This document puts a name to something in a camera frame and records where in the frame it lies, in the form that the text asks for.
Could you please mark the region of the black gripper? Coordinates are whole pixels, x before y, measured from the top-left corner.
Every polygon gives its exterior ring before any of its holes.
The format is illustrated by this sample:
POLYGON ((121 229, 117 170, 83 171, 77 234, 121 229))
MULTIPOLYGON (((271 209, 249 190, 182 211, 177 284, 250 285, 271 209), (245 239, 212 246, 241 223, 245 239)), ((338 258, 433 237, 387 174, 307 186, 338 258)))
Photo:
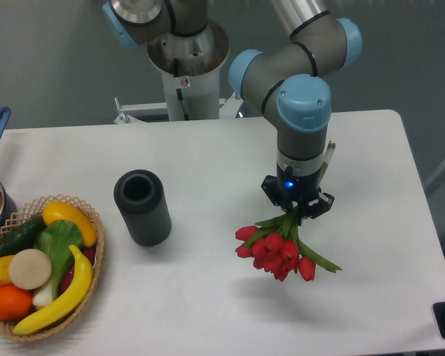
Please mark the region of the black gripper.
POLYGON ((297 203, 297 224, 304 220, 316 219, 328 212, 334 203, 334 196, 320 191, 321 168, 313 174, 300 176, 289 170, 289 175, 278 165, 277 177, 267 175, 261 188, 274 206, 291 213, 297 203))

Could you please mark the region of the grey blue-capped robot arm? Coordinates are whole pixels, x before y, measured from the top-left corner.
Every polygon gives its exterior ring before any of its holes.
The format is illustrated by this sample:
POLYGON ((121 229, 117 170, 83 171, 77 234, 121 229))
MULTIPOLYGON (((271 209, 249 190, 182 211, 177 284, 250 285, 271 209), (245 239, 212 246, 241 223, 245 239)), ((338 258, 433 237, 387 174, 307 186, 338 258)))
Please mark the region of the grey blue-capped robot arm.
MULTIPOLYGON (((328 73, 362 50, 358 27, 335 19, 323 1, 274 1, 289 44, 272 55, 245 50, 228 81, 277 131, 277 173, 262 188, 273 205, 298 221, 325 214, 334 199, 320 180, 332 113, 328 73)), ((111 30, 129 48, 146 46, 161 73, 172 121, 219 116, 219 70, 228 57, 225 31, 208 17, 206 1, 106 1, 111 30)))

